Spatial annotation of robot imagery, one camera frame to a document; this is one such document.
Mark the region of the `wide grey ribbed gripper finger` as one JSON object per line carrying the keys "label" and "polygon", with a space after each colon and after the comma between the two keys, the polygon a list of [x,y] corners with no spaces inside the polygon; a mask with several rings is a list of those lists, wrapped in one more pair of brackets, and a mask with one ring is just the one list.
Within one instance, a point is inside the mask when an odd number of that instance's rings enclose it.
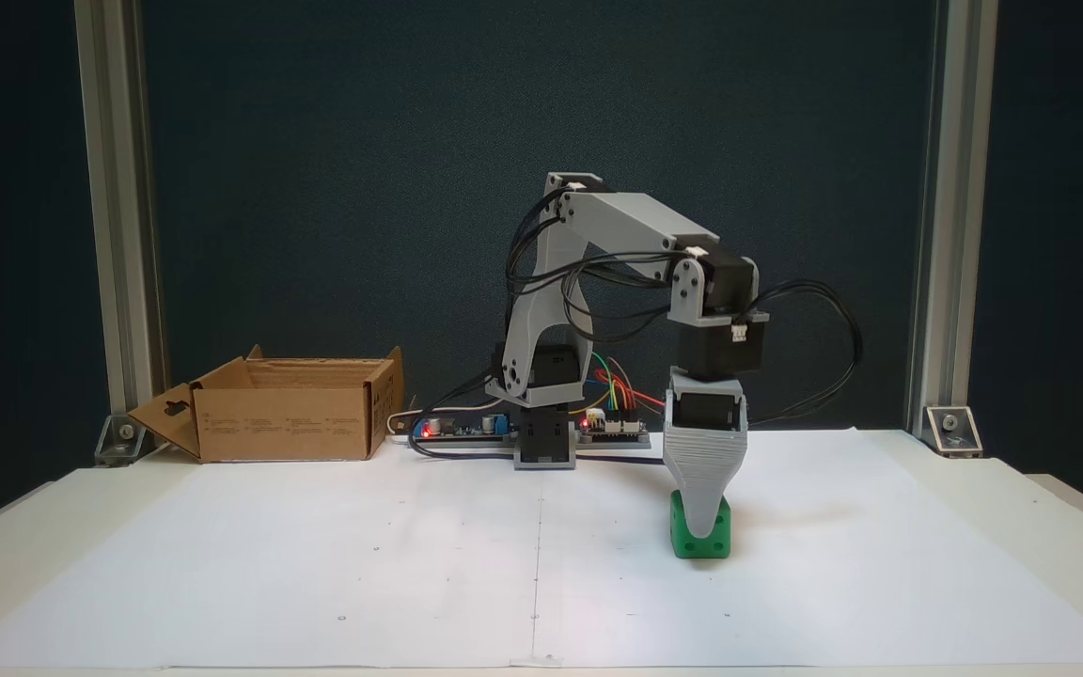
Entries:
{"label": "wide grey ribbed gripper finger", "polygon": [[743,466],[748,429],[667,428],[663,460],[676,481],[686,528],[696,539],[709,537],[725,492]]}

